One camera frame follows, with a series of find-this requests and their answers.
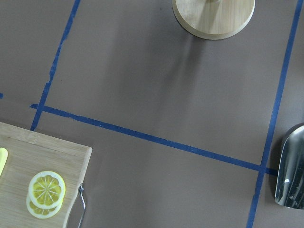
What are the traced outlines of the wooden mug tree stand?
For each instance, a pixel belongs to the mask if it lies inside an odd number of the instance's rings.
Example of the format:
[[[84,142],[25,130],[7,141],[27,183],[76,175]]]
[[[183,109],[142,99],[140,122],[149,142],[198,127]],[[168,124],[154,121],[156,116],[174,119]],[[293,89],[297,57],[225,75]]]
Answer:
[[[239,33],[251,20],[255,0],[173,0],[180,25],[203,39],[221,40]]]

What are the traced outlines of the wooden cutting board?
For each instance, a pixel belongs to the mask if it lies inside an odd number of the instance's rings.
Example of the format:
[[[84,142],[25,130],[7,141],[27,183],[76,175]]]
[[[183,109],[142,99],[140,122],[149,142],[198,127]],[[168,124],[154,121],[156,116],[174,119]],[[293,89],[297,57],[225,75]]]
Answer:
[[[1,123],[1,227],[65,228],[76,200],[81,227],[91,153],[91,147]]]

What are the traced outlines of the lemon slice stack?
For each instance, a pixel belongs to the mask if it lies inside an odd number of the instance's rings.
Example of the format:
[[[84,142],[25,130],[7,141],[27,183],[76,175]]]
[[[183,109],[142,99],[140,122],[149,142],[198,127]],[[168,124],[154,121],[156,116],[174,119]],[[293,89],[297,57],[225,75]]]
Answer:
[[[26,206],[28,212],[38,219],[55,216],[61,209],[66,185],[54,171],[41,171],[29,182]]]

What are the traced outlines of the yellow plastic knife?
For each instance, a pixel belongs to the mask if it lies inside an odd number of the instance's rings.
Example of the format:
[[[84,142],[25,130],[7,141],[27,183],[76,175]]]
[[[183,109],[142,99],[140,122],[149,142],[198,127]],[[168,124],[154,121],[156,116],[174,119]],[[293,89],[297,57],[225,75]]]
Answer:
[[[8,151],[7,151],[7,149],[1,147],[0,148],[0,175],[3,172],[3,169],[4,169],[4,166],[6,164],[7,158],[8,158]]]

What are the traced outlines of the metal scoop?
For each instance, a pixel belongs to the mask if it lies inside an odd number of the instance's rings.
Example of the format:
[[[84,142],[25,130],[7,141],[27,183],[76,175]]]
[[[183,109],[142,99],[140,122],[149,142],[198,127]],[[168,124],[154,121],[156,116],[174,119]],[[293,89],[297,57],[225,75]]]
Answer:
[[[303,123],[293,126],[283,137],[275,202],[288,208],[304,208]]]

